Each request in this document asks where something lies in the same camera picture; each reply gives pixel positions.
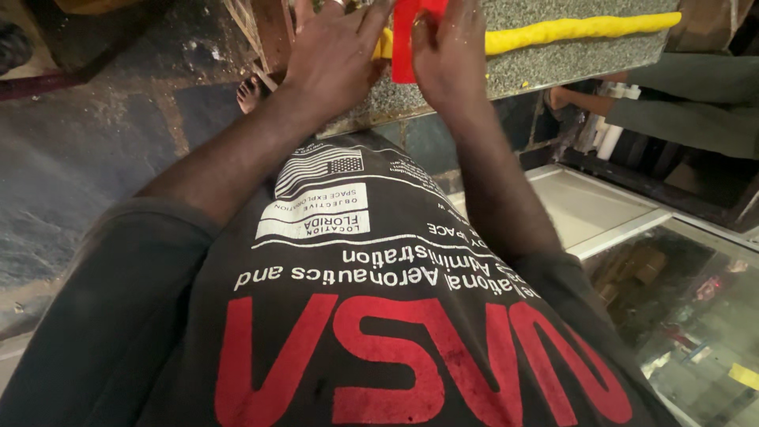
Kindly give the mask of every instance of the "speckled stone slab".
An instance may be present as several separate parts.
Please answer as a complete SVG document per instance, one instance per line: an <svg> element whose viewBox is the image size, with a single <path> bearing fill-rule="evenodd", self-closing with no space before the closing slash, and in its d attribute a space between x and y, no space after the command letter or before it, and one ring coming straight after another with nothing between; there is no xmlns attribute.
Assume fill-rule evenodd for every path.
<svg viewBox="0 0 759 427"><path fill-rule="evenodd" d="M628 17L676 10L678 0L481 0L488 30L519 28L563 17ZM488 97L499 99L656 62L666 31L618 39L564 40L490 57ZM368 99L329 123L320 138L432 112L415 84L383 77Z"/></svg>

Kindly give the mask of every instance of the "red plastic scraper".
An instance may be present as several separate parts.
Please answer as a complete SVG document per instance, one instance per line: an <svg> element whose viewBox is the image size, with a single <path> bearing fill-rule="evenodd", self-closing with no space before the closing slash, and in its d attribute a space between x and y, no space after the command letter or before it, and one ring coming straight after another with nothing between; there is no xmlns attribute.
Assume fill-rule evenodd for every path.
<svg viewBox="0 0 759 427"><path fill-rule="evenodd" d="M411 27L420 8L440 22L448 0L398 0L392 14L392 81L416 83L411 68Z"/></svg>

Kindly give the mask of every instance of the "american flag print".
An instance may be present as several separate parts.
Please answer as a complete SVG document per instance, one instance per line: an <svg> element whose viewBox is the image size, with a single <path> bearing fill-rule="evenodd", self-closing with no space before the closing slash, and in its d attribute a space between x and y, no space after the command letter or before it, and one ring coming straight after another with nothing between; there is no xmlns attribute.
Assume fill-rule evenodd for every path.
<svg viewBox="0 0 759 427"><path fill-rule="evenodd" d="M279 173L274 195L289 194L305 179L362 170L364 160L358 148L330 148L308 157L292 157Z"/></svg>

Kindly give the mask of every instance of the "yellow dough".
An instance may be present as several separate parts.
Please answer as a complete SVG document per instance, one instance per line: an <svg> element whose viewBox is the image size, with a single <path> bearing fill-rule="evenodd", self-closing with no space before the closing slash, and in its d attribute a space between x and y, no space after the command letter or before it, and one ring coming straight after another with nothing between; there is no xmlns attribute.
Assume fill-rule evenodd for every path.
<svg viewBox="0 0 759 427"><path fill-rule="evenodd" d="M674 27L680 12L634 17L599 16L587 19L559 19L515 30L485 33L485 55L498 55L525 46L583 37L619 37L633 33L655 33ZM385 28L374 49L374 59L392 58L392 31Z"/></svg>

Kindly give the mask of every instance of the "hand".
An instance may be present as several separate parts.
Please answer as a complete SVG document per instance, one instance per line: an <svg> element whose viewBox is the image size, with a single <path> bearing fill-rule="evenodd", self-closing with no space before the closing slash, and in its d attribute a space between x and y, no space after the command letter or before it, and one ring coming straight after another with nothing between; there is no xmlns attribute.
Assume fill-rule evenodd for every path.
<svg viewBox="0 0 759 427"><path fill-rule="evenodd" d="M298 104L322 123L363 101L384 65L371 58L393 5L394 0L376 0L345 15L338 2L326 0L296 37L278 92L295 93Z"/></svg>
<svg viewBox="0 0 759 427"><path fill-rule="evenodd" d="M444 119L487 104L485 18L478 0L449 0L439 25L420 11L411 51L419 89Z"/></svg>

